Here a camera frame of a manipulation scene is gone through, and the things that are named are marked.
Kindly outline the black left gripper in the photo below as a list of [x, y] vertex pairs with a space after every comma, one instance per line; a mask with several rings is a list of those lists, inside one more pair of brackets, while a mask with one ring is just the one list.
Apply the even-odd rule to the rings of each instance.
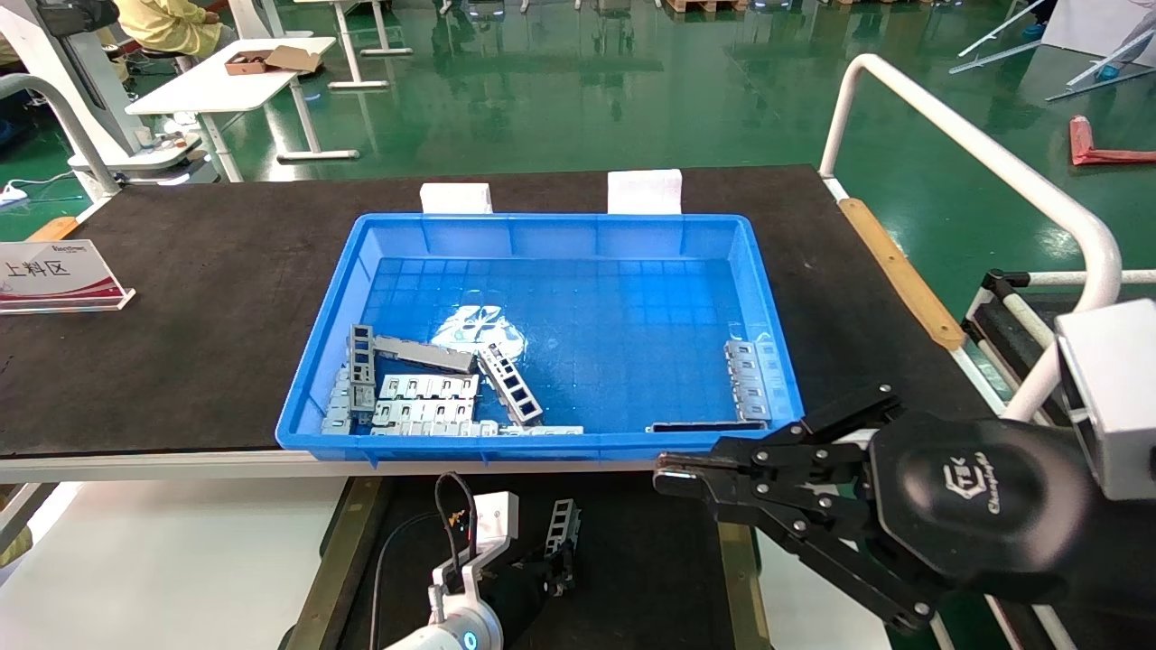
[[488, 605], [502, 628], [502, 649], [512, 649], [536, 621], [547, 600], [575, 589], [575, 544], [553, 554], [529, 552], [510, 566], [488, 571]]

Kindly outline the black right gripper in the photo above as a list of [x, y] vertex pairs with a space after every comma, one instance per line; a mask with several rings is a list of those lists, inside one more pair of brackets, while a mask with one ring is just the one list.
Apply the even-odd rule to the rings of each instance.
[[[913, 633], [929, 626], [933, 601], [755, 480], [846, 481], [870, 455], [880, 526], [940, 579], [1025, 601], [1094, 597], [1099, 492], [1076, 433], [903, 411], [890, 385], [858, 387], [776, 431], [665, 451], [654, 489], [762, 531], [884, 625]], [[861, 431], [879, 431], [868, 453], [850, 440]]]

